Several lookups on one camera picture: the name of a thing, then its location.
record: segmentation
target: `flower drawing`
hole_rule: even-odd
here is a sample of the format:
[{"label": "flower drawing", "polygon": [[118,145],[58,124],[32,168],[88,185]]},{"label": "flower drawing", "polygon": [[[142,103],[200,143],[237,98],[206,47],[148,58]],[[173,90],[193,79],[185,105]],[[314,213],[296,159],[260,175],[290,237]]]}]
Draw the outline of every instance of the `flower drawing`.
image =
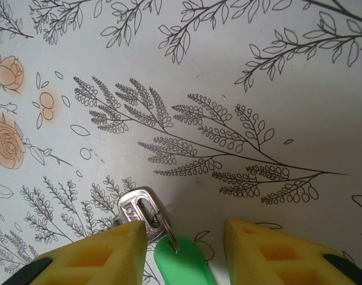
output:
[{"label": "flower drawing", "polygon": [[26,147],[23,144],[23,133],[18,125],[12,127],[0,122],[0,164],[9,169],[18,169],[23,162]]},{"label": "flower drawing", "polygon": [[0,63],[0,85],[9,90],[17,91],[23,83],[24,69],[20,61],[9,56]]}]

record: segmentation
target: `rose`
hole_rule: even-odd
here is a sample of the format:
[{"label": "rose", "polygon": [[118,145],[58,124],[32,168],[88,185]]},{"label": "rose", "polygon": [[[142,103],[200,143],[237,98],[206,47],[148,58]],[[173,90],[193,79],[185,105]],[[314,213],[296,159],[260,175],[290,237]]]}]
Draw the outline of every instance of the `rose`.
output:
[{"label": "rose", "polygon": [[23,162],[23,153],[26,147],[22,142],[22,134],[0,122],[0,164],[9,169],[18,169]]},{"label": "rose", "polygon": [[10,90],[16,90],[23,83],[24,70],[14,56],[5,58],[0,63],[0,85]]}]

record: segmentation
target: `metal split ring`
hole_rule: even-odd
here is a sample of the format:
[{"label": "metal split ring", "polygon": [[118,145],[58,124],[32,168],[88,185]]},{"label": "metal split ring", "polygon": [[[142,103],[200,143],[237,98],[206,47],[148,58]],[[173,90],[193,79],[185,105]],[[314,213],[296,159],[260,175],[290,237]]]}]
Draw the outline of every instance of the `metal split ring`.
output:
[{"label": "metal split ring", "polygon": [[174,236],[172,230],[170,229],[170,226],[169,226],[167,220],[164,219],[160,213],[158,213],[156,216],[158,217],[160,222],[164,225],[165,231],[167,232],[167,236],[170,238],[170,241],[171,241],[169,243],[170,247],[176,254],[178,254],[180,251],[180,245],[179,245],[176,237]]}]

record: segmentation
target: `rectangular hole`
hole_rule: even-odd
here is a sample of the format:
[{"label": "rectangular hole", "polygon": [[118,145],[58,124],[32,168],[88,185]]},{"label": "rectangular hole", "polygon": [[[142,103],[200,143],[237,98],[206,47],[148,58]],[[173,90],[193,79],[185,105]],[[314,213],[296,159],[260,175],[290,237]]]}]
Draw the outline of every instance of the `rectangular hole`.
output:
[{"label": "rectangular hole", "polygon": [[285,285],[334,285],[313,269],[278,270]]},{"label": "rectangular hole", "polygon": [[86,285],[91,276],[53,277],[47,285]]},{"label": "rectangular hole", "polygon": [[71,257],[69,267],[101,267],[109,259],[113,250],[110,248],[84,248]]},{"label": "rectangular hole", "polygon": [[273,244],[258,247],[267,260],[298,260],[302,259],[299,253],[290,245]]},{"label": "rectangular hole", "polygon": [[147,219],[148,223],[154,229],[158,229],[160,227],[160,221],[156,216],[155,209],[152,208],[151,204],[148,202],[147,199],[139,199],[138,200],[138,207],[144,214],[145,218]]}]

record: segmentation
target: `green plastic tag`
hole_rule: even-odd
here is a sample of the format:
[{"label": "green plastic tag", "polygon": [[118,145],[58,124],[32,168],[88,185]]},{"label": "green plastic tag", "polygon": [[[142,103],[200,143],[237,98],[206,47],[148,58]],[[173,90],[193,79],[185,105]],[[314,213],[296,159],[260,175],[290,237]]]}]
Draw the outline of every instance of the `green plastic tag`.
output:
[{"label": "green plastic tag", "polygon": [[176,254],[169,243],[161,239],[154,251],[154,259],[166,285],[215,285],[199,248],[185,237],[177,237],[180,251]]}]

